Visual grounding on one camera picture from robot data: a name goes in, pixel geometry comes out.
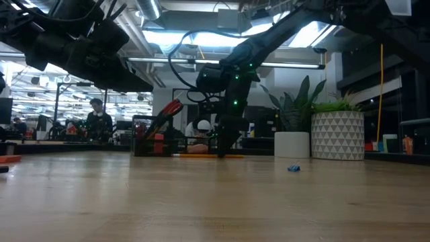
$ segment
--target green leaves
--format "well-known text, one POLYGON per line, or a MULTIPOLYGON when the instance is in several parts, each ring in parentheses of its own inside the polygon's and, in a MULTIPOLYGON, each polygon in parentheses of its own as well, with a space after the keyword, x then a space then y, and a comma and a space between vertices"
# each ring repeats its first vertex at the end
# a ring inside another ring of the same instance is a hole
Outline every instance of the green leaves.
POLYGON ((318 95, 323 91, 326 81, 327 80, 321 81, 315 87, 314 93, 312 94, 312 97, 310 98, 310 100, 312 100, 312 102, 315 102, 315 100, 318 97, 318 95))
POLYGON ((316 113, 334 111, 361 111, 361 107, 359 105, 351 104, 352 100, 357 95, 356 93, 347 91, 343 97, 337 97, 336 93, 330 93, 329 95, 335 97, 336 101, 322 104, 314 104, 314 111, 316 113))
POLYGON ((298 91, 297 98, 294 100, 296 108, 303 107, 308 102, 308 92, 310 87, 309 76, 306 76, 302 81, 300 90, 298 91))
POLYGON ((326 81, 321 81, 316 87, 311 96, 309 96, 310 80, 306 76, 300 86, 297 98, 293 95, 284 92, 284 96, 276 98, 270 94, 269 90, 260 85, 264 92, 270 97, 271 102, 280 110, 280 118, 286 131, 304 131, 309 132, 310 115, 312 114, 312 105, 318 94, 324 89, 326 81))
POLYGON ((274 104, 274 106, 281 109, 280 101, 274 95, 270 94, 269 90, 265 86, 263 86, 263 85, 260 85, 260 86, 261 86, 261 88, 263 88, 265 93, 269 94, 270 100, 274 104))

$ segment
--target geometric patterned planter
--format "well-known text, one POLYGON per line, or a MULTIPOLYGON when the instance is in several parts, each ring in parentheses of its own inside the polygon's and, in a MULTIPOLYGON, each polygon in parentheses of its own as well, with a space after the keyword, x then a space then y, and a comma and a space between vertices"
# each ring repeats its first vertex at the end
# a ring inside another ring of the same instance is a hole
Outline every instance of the geometric patterned planter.
POLYGON ((359 161, 364 158, 364 114, 323 112, 312 116, 312 157, 359 161))

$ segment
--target white cap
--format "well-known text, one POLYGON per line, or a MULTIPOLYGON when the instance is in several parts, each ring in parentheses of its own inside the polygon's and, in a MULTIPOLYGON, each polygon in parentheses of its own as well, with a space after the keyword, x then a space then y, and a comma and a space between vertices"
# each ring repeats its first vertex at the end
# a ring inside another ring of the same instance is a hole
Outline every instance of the white cap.
POLYGON ((198 130, 210 130, 210 123, 207 120, 202 120, 197 124, 197 129, 198 130))

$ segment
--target black cable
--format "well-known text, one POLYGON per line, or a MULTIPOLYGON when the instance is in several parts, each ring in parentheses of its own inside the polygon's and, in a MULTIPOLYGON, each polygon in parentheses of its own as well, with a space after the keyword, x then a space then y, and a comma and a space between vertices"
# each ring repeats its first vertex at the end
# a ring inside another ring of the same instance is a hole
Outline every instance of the black cable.
POLYGON ((113 0, 112 3, 109 6, 109 10, 107 11, 107 15, 106 18, 110 17, 110 15, 112 14, 112 11, 114 10, 115 4, 116 4, 117 0, 113 0))
POLYGON ((85 21, 104 2, 104 0, 97 1, 97 3, 94 4, 94 6, 91 8, 91 10, 84 17, 80 17, 77 19, 58 19, 58 18, 46 17, 45 15, 42 15, 40 13, 36 13, 35 11, 29 9, 28 7, 26 7, 24 4, 22 4, 18 0, 10 0, 10 1, 12 3, 16 4, 22 11, 24 11, 24 12, 26 12, 26 13, 34 16, 34 17, 37 17, 37 18, 40 18, 40 19, 43 19, 46 21, 50 21, 50 22, 61 22, 61 23, 75 23, 75 22, 85 21))
POLYGON ((225 6, 227 6, 227 7, 228 7, 228 9, 230 9, 230 10, 231 10, 231 7, 230 7, 230 6, 228 6, 228 4, 227 4, 226 2, 224 2, 224 1, 217 1, 217 2, 215 3, 215 6, 214 6, 214 8, 213 8, 213 10, 212 10, 212 11, 215 11, 215 7, 216 7, 219 3, 223 3, 225 6))
POLYGON ((181 48, 181 45, 182 45, 182 42, 183 42, 183 40, 185 40, 185 38, 187 38, 187 36, 189 36, 190 34, 195 34, 195 33, 198 33, 198 32, 208 32, 208 33, 213 33, 213 34, 219 34, 219 35, 221 35, 221 36, 226 36, 226 37, 230 37, 230 38, 250 38, 250 37, 253 37, 253 36, 256 36, 256 35, 259 35, 259 34, 253 34, 253 35, 249 35, 249 36, 235 36, 235 35, 232 35, 232 34, 227 34, 227 33, 224 33, 224 32, 221 32, 221 31, 217 31, 217 30, 205 30, 205 29, 202 29, 202 30, 191 30, 191 31, 188 31, 187 33, 185 33, 183 36, 182 36, 182 39, 181 39, 181 41, 179 42, 179 44, 169 53, 169 55, 167 56, 167 60, 169 61, 169 66, 170 66, 170 68, 171 68, 171 70, 173 71, 173 74, 175 74, 175 76, 184 84, 184 85, 186 85, 187 87, 189 87, 189 88, 191 88, 191 89, 195 89, 195 90, 198 90, 198 88, 197 87, 195 87, 195 86, 193 86, 193 85, 191 85, 191 84, 189 84, 186 80, 184 80, 182 77, 181 77, 181 75, 179 75, 179 73, 176 71, 176 69, 175 69, 175 67, 173 66, 173 63, 172 63, 172 56, 173 56, 173 54, 175 54, 175 52, 177 52, 177 50, 179 50, 179 48, 181 48))
POLYGON ((199 91, 199 90, 197 90, 197 89, 189 89, 189 90, 187 91, 187 99, 188 99, 189 101, 194 102, 194 103, 197 103, 197 104, 200 104, 200 103, 202 103, 202 102, 210 102, 210 99, 211 99, 211 98, 214 98, 214 97, 215 97, 215 98, 218 98, 218 99, 221 99, 221 98, 222 98, 221 96, 216 95, 216 94, 208 95, 207 93, 203 93, 203 92, 201 92, 201 91, 199 91), (196 100, 196 99, 192 99, 192 98, 190 98, 189 93, 193 93, 193 92, 195 92, 195 93, 201 93, 201 94, 204 96, 204 99, 196 100))
POLYGON ((123 3, 121 5, 121 7, 119 8, 119 10, 117 10, 114 14, 112 14, 112 16, 110 16, 110 18, 112 20, 116 19, 122 12, 123 10, 127 7, 127 4, 123 3))
POLYGON ((11 88, 13 85, 15 85, 18 81, 20 81, 22 79, 22 77, 24 75, 27 74, 28 70, 26 71, 26 69, 28 68, 28 65, 26 65, 26 67, 24 67, 20 72, 17 73, 17 75, 11 80, 11 88))

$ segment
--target white plant pot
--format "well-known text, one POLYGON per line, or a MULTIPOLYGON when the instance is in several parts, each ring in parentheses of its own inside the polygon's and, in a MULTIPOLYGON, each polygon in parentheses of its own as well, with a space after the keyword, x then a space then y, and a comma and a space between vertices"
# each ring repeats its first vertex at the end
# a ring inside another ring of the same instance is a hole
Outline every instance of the white plant pot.
POLYGON ((309 158, 309 133, 276 132, 275 157, 309 158))
POLYGON ((324 112, 312 116, 312 157, 359 161, 364 158, 364 114, 324 112))

